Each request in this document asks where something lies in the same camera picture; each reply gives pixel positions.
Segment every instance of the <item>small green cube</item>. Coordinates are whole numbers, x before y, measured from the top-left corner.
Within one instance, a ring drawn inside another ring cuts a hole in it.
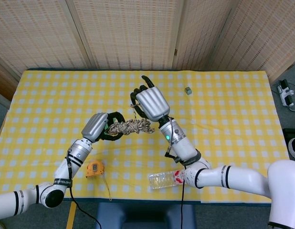
[[[192,94],[192,90],[189,87],[185,88],[185,92],[186,92],[187,95]]]

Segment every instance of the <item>yellow checkered tablecloth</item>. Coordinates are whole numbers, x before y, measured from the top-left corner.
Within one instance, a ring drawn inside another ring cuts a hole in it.
[[[265,72],[25,71],[0,136],[0,193],[53,181],[66,150],[97,112],[134,118],[129,94],[148,76],[167,99],[188,138],[212,165],[257,169],[266,176],[287,151]],[[185,87],[192,89],[186,95]],[[180,200],[181,186],[151,190],[148,176],[181,169],[165,158],[168,144],[156,132],[99,141],[74,178],[74,195],[107,198],[101,177],[85,178],[102,160],[113,198]],[[269,202],[253,194],[185,187],[185,200]]]

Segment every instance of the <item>woven screen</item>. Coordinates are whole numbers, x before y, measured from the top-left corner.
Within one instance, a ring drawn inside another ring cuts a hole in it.
[[[0,57],[19,75],[28,68],[85,68],[57,0],[0,0]]]
[[[210,69],[266,70],[274,81],[295,61],[295,0],[242,0]]]
[[[0,94],[11,101],[17,85],[18,82],[0,65]]]
[[[74,0],[74,5],[97,68],[171,68],[178,0]]]
[[[185,2],[179,28],[179,45],[174,69],[204,70],[230,11],[232,0]]]

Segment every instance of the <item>plastic water bottle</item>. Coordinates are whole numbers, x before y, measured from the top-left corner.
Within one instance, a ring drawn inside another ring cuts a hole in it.
[[[152,189],[182,185],[185,170],[175,170],[165,173],[156,173],[149,176]]]

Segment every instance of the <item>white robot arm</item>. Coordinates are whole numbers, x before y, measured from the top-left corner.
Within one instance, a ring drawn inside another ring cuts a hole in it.
[[[90,118],[82,130],[83,138],[76,140],[67,150],[66,158],[55,172],[54,183],[42,183],[34,189],[14,191],[0,195],[0,219],[24,213],[32,204],[43,204],[55,208],[62,202],[65,191],[72,186],[72,178],[92,150],[92,143],[102,140],[115,141],[123,134],[110,136],[105,133],[114,119],[124,122],[118,113],[97,113]]]
[[[165,156],[185,166],[188,185],[225,187],[268,197],[272,199],[269,227],[295,229],[295,161],[273,163],[268,168],[268,178],[249,168],[222,166],[211,169],[177,122],[169,117],[170,107],[160,90],[146,76],[142,78],[149,88],[142,85],[131,93],[134,108],[141,117],[159,122],[160,131],[177,155],[166,153]]]

